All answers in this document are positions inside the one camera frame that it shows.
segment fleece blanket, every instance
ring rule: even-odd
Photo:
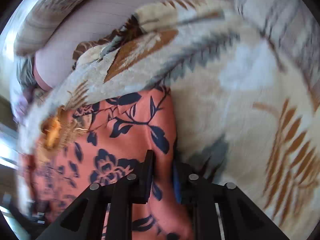
[[[237,184],[290,239],[310,235],[320,217],[320,112],[295,63],[227,0],[145,5],[73,56],[75,70],[21,125],[21,152],[34,154],[58,109],[165,85],[180,159],[214,183]]]

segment floral print fabric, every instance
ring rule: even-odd
[[[70,110],[70,119],[92,115],[88,132],[48,163],[26,155],[25,178],[37,199],[49,200],[50,220],[91,183],[107,185],[129,174],[152,149],[156,156],[152,190],[146,205],[133,205],[132,239],[192,238],[191,223],[175,200],[171,180],[176,128],[170,93],[159,86]]]

